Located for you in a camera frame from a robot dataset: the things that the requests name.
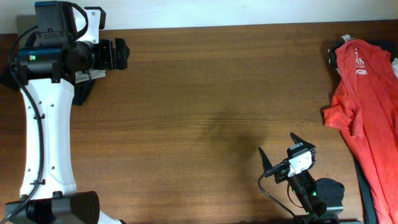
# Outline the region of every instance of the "red fabric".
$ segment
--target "red fabric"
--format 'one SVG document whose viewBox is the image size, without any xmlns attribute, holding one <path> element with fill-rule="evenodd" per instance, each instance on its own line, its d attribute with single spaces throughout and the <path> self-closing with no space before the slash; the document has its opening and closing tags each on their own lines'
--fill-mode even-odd
<svg viewBox="0 0 398 224">
<path fill-rule="evenodd" d="M 398 79 L 390 53 L 351 40 L 336 56 L 341 82 L 325 125 L 340 130 L 361 164 L 379 222 L 398 224 Z"/>
</svg>

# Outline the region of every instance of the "table surface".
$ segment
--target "table surface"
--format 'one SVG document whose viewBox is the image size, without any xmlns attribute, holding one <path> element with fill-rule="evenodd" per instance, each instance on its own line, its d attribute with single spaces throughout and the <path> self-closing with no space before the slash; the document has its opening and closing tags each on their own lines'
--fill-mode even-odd
<svg viewBox="0 0 398 224">
<path fill-rule="evenodd" d="M 313 177 L 345 185 L 340 217 L 362 220 L 353 157 L 322 124 L 340 79 L 327 51 L 346 33 L 398 40 L 397 28 L 379 21 L 101 32 L 124 38 L 131 56 L 127 70 L 107 72 L 85 104 L 72 107 L 78 191 L 96 191 L 102 211 L 127 223 L 291 218 L 258 189 L 257 149 L 276 164 L 294 132 L 317 146 Z M 0 38 L 2 68 L 15 38 Z M 21 94 L 0 86 L 0 211 L 18 199 L 25 139 Z M 286 182 L 263 186 L 303 214 Z"/>
</svg>

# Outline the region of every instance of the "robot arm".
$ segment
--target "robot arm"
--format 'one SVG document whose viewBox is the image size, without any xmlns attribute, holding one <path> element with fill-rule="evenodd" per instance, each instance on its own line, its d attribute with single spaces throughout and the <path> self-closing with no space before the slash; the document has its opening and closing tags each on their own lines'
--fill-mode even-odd
<svg viewBox="0 0 398 224">
<path fill-rule="evenodd" d="M 28 46 L 20 49 L 16 59 L 18 80 L 32 98 L 21 91 L 27 121 L 22 200 L 7 203 L 6 215 L 13 213 L 9 219 L 13 223 L 124 223 L 100 211 L 95 192 L 76 191 L 70 159 L 70 110 L 75 73 L 125 69 L 128 47 L 124 40 L 117 39 L 115 53 L 111 40 L 99 40 L 98 29 L 103 29 L 105 22 L 100 7 L 83 10 L 69 2 L 37 2 L 35 7 L 39 31 L 29 38 Z M 42 130 L 38 129 L 38 120 Z M 40 144 L 44 145 L 43 157 Z M 18 206 L 22 209 L 15 212 Z"/>
</svg>

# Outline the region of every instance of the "white panel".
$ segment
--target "white panel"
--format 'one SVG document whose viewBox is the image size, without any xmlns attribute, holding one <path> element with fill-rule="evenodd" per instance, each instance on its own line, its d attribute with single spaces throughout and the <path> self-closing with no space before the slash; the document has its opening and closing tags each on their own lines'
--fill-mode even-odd
<svg viewBox="0 0 398 224">
<path fill-rule="evenodd" d="M 34 14 L 34 0 L 0 1 L 0 33 L 16 33 L 16 16 Z M 396 19 L 396 0 L 82 0 L 101 6 L 106 29 L 233 26 Z"/>
</svg>

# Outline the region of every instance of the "wood grain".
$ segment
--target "wood grain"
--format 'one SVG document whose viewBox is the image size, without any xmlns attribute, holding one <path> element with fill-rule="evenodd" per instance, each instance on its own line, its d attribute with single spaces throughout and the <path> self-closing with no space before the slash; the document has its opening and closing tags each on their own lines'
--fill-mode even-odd
<svg viewBox="0 0 398 224">
<path fill-rule="evenodd" d="M 320 109 L 339 82 L 327 50 L 347 32 L 397 40 L 397 28 L 381 21 L 102 32 L 125 38 L 131 56 L 127 70 L 108 72 L 83 106 L 72 107 L 78 191 L 95 190 L 101 209 L 128 223 L 291 218 L 258 189 L 257 147 L 276 164 L 293 131 L 318 147 L 314 178 L 345 185 L 340 217 L 362 220 L 352 155 L 338 131 L 322 125 Z M 2 49 L 15 37 L 8 38 Z M 4 211 L 22 183 L 25 117 L 20 93 L 3 86 L 0 146 Z M 303 214 L 286 183 L 263 185 Z"/>
</svg>

